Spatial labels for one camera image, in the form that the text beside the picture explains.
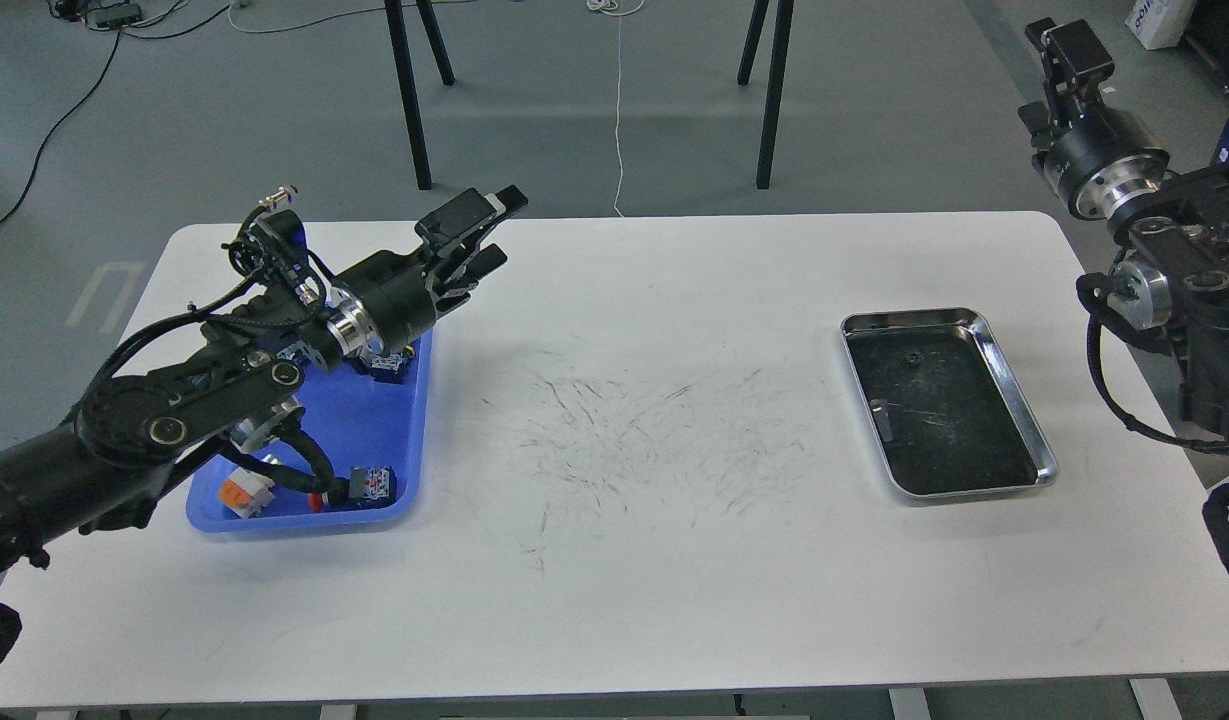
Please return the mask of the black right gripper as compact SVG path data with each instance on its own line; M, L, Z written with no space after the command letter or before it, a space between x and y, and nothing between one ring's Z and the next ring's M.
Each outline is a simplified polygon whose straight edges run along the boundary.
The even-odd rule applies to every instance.
M1158 190L1170 154L1129 111L1104 104L1100 84L1113 58L1086 20L1034 20L1025 37L1039 50L1043 100L1018 108L1034 167L1072 217L1113 217L1126 202Z

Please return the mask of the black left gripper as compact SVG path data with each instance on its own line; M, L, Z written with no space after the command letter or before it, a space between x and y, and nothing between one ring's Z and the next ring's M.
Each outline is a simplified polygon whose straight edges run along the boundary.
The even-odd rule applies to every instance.
M336 274L334 288L363 305L386 351L417 340L471 299L482 279L506 263L495 243L481 243L499 222L530 204L517 186L495 193L468 188L415 222L419 249L380 249ZM434 275L434 288L428 273Z

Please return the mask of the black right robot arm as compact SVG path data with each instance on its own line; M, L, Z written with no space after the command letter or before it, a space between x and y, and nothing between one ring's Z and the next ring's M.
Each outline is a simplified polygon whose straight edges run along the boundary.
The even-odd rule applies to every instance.
M1043 69L1043 100L1018 109L1034 168L1072 217L1106 222L1118 246L1107 272L1077 278L1093 385L1131 432L1229 456L1229 161L1172 172L1145 124L1106 104L1113 59L1085 20L1039 18L1025 34ZM1149 428L1113 401L1104 333L1175 360L1180 415L1204 437Z

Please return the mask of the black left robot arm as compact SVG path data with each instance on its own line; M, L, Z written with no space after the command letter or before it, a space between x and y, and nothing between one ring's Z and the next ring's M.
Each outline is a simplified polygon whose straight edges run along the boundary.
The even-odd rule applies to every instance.
M211 457L344 506L351 484L304 430L300 358L336 372L396 354L466 303L506 256L487 233L527 205L510 184L463 190L415 222L417 249L336 273L308 249L284 186L225 251L240 283L130 334L57 428L0 451L0 573L45 569L71 530L146 528L162 498Z

